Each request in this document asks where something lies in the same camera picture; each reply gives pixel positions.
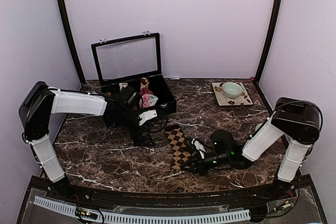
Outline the rolled cream brown sock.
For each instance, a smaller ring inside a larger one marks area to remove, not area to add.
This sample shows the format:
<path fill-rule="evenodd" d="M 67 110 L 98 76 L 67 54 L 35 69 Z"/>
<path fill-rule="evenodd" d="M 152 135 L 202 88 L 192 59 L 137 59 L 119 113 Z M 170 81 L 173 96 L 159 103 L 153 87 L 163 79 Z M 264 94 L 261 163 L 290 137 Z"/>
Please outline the rolled cream brown sock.
<path fill-rule="evenodd" d="M 142 89 L 148 89 L 149 88 L 149 81 L 147 78 L 141 78 L 140 79 L 140 90 Z"/>

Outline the celadon bowl on table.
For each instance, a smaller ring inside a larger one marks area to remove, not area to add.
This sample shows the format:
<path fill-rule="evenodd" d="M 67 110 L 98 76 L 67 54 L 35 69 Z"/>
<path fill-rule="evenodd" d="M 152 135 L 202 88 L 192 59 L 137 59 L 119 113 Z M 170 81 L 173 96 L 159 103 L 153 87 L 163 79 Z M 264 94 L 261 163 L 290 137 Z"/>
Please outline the celadon bowl on table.
<path fill-rule="evenodd" d="M 259 124 L 255 127 L 255 132 L 257 132 L 262 126 L 263 126 L 263 123 L 259 123 Z"/>

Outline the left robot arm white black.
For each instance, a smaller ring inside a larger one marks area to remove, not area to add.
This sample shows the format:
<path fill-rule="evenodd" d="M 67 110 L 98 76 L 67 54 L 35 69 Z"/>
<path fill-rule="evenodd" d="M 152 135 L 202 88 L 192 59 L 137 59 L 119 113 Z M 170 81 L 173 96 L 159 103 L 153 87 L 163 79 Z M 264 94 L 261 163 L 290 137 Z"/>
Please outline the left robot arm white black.
<path fill-rule="evenodd" d="M 106 93 L 67 91 L 38 81 L 21 106 L 19 118 L 23 125 L 22 140 L 30 145 L 37 164 L 54 184 L 53 191 L 63 201 L 74 197 L 74 189 L 66 183 L 67 176 L 57 158 L 49 137 L 49 121 L 54 114 L 101 116 L 107 123 L 126 127 L 135 146 L 153 144 L 145 123 L 157 117 L 155 109 L 141 108 L 142 97 L 132 87 Z"/>

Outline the square floral ceramic plate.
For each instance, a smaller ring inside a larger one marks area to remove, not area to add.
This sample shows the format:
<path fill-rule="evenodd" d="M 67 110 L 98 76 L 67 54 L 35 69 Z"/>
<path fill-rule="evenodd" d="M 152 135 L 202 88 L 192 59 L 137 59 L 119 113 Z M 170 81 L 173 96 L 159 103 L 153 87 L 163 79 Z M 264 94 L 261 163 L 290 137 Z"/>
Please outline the square floral ceramic plate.
<path fill-rule="evenodd" d="M 211 83 L 218 106 L 251 106 L 253 101 L 242 82 Z"/>

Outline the right black frame post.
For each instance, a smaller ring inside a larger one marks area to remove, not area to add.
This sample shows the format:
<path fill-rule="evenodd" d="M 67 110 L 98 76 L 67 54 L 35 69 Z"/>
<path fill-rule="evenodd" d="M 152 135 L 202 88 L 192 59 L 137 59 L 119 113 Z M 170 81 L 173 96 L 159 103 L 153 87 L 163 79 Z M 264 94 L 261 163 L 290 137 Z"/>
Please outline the right black frame post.
<path fill-rule="evenodd" d="M 269 55 L 271 43 L 272 43 L 275 29 L 276 29 L 280 6 L 281 6 L 281 0 L 274 0 L 272 11 L 271 11 L 271 16 L 270 16 L 270 21 L 269 21 L 269 26 L 268 26 L 268 30 L 267 30 L 267 34 L 265 38 L 265 43 L 264 43 L 263 50 L 260 56 L 258 68 L 257 68 L 256 74 L 254 77 L 254 81 L 256 83 L 260 82 L 262 75 L 263 75 L 263 71 L 266 66 L 266 61 Z"/>

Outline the celadon bowl on plate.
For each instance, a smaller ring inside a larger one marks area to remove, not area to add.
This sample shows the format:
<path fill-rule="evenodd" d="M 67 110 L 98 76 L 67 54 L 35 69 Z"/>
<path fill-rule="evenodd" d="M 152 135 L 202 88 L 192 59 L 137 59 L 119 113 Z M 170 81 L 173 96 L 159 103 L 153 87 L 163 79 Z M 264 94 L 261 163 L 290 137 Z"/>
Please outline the celadon bowl on plate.
<path fill-rule="evenodd" d="M 225 82 L 222 84 L 221 88 L 224 96 L 229 99 L 235 99 L 243 92 L 242 87 L 234 82 Z"/>

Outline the rolled purple orange sock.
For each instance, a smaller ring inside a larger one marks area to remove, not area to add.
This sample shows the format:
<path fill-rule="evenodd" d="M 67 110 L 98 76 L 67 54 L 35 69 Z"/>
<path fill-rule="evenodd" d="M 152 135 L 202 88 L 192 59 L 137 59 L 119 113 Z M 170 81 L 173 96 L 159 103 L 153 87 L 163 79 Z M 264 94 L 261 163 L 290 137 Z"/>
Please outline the rolled purple orange sock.
<path fill-rule="evenodd" d="M 143 89 L 141 89 L 141 91 L 140 91 L 140 95 L 143 96 L 143 95 L 145 95 L 145 94 L 152 95 L 153 92 L 150 91 L 148 88 L 143 88 Z"/>

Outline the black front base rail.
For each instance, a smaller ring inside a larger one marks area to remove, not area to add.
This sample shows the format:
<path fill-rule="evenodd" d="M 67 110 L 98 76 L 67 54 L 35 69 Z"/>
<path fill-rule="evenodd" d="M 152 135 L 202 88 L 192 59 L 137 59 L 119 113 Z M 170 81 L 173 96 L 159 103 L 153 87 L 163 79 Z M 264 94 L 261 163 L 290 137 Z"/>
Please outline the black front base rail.
<path fill-rule="evenodd" d="M 118 204 L 140 207 L 191 207 L 229 205 L 259 207 L 275 200 L 271 177 L 248 172 L 199 176 L 186 172 L 141 175 L 137 171 L 99 172 L 85 176 L 68 173 L 73 199 L 111 208 Z"/>

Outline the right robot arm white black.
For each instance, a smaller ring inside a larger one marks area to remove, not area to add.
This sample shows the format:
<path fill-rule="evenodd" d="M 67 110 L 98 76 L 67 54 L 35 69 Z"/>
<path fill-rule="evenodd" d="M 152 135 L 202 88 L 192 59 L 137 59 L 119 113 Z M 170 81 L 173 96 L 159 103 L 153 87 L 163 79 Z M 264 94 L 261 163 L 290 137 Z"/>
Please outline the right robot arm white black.
<path fill-rule="evenodd" d="M 230 132 L 217 130 L 210 135 L 214 151 L 206 153 L 201 142 L 193 140 L 197 150 L 195 170 L 200 175 L 219 165 L 234 169 L 247 169 L 257 161 L 278 139 L 290 139 L 285 157 L 277 172 L 277 181 L 268 188 L 273 200 L 288 191 L 297 170 L 305 162 L 323 126 L 323 114 L 314 103 L 290 98 L 279 98 L 270 117 L 259 125 L 243 146 L 238 146 Z"/>

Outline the black frame post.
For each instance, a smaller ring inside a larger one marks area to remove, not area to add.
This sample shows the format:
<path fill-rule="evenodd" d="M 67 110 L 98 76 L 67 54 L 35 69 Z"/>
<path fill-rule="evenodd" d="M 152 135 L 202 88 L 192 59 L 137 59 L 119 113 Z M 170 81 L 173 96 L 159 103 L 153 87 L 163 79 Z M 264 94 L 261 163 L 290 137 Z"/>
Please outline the black frame post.
<path fill-rule="evenodd" d="M 57 0 L 57 3 L 60 12 L 62 26 L 65 32 L 66 41 L 68 43 L 68 48 L 76 70 L 76 74 L 79 78 L 80 83 L 84 84 L 86 82 L 86 79 L 76 50 L 75 41 L 72 35 L 65 0 Z"/>
<path fill-rule="evenodd" d="M 262 75 L 263 75 L 263 71 L 266 66 L 266 61 L 269 55 L 271 43 L 272 43 L 275 29 L 276 29 L 280 6 L 281 6 L 281 0 L 274 0 L 272 11 L 271 11 L 271 16 L 270 16 L 270 21 L 269 21 L 269 26 L 268 26 L 268 30 L 267 30 L 267 34 L 265 38 L 265 43 L 264 43 L 263 50 L 260 56 L 258 68 L 257 68 L 256 74 L 254 77 L 254 81 L 256 83 L 260 82 Z"/>

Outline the black glass-lid storage box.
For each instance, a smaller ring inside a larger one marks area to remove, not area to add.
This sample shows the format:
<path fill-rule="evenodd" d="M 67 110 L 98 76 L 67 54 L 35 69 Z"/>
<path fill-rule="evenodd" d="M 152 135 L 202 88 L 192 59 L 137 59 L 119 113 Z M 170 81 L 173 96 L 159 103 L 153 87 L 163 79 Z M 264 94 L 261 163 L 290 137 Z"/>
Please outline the black glass-lid storage box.
<path fill-rule="evenodd" d="M 155 109 L 158 116 L 145 125 L 152 133 L 163 130 L 168 115 L 176 112 L 176 99 L 162 75 L 160 34 L 102 39 L 91 50 L 102 92 L 117 93 L 119 83 L 126 82 L 140 93 L 140 79 L 148 79 L 148 89 L 158 97 L 149 109 Z"/>

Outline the rolled white brown sock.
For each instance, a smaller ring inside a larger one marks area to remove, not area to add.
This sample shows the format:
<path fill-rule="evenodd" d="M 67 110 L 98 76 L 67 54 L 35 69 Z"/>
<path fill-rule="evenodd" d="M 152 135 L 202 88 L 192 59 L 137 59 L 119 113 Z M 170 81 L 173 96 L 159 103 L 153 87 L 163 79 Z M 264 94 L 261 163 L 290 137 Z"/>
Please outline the rolled white brown sock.
<path fill-rule="evenodd" d="M 120 91 L 122 91 L 123 89 L 125 89 L 128 86 L 128 83 L 126 82 L 120 82 L 119 83 L 119 89 Z"/>

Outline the brown argyle sock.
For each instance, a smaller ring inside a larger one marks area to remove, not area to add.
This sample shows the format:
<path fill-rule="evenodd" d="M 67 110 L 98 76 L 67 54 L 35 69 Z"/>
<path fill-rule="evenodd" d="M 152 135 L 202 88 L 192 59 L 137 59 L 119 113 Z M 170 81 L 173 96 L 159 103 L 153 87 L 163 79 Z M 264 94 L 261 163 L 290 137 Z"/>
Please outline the brown argyle sock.
<path fill-rule="evenodd" d="M 172 150 L 171 169 L 180 171 L 192 170 L 193 148 L 190 146 L 190 138 L 186 137 L 182 128 L 170 125 L 164 129 L 165 136 Z"/>

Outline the pink mint patterned sock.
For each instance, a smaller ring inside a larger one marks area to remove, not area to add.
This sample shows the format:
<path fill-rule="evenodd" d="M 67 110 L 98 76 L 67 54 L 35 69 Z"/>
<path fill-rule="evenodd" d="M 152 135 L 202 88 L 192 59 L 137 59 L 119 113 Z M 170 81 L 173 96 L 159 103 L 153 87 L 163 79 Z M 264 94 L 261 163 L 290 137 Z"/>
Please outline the pink mint patterned sock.
<path fill-rule="evenodd" d="M 158 102 L 158 97 L 152 94 L 144 94 L 139 101 L 140 108 L 149 108 L 155 106 Z"/>

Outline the left black frame post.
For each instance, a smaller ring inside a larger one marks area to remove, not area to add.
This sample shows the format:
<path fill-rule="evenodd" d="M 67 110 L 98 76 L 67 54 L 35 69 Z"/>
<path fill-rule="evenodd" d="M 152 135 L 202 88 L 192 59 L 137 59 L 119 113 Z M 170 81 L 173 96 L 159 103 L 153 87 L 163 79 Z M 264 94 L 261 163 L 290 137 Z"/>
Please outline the left black frame post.
<path fill-rule="evenodd" d="M 66 41 L 68 43 L 68 48 L 76 70 L 76 74 L 79 78 L 80 83 L 84 84 L 86 82 L 86 79 L 76 50 L 75 41 L 72 35 L 65 0 L 57 0 L 57 3 L 60 12 L 62 26 L 65 32 Z"/>

